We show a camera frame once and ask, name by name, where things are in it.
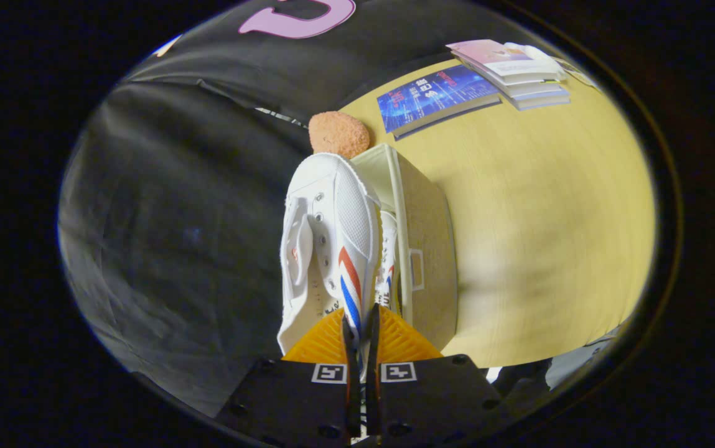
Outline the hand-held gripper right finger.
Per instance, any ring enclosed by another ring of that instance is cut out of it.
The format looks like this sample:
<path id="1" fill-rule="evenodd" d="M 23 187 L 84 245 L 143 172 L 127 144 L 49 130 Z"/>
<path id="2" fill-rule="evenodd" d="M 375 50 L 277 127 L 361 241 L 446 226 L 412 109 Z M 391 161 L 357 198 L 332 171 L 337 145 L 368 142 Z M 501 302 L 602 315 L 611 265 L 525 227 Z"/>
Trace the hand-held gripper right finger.
<path id="1" fill-rule="evenodd" d="M 365 411 L 375 447 L 459 447 L 508 422 L 508 406 L 468 355 L 440 354 L 417 330 L 375 304 Z"/>

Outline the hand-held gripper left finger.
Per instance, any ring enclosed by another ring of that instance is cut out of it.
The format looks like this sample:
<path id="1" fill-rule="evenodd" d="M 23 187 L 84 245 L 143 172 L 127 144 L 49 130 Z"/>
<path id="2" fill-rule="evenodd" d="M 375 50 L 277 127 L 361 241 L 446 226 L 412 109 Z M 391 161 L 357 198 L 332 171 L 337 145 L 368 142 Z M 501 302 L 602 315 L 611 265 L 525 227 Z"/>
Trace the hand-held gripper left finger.
<path id="1" fill-rule="evenodd" d="M 261 358 L 215 417 L 280 447 L 348 447 L 361 434 L 353 335 L 343 310 L 314 324 L 281 359 Z"/>

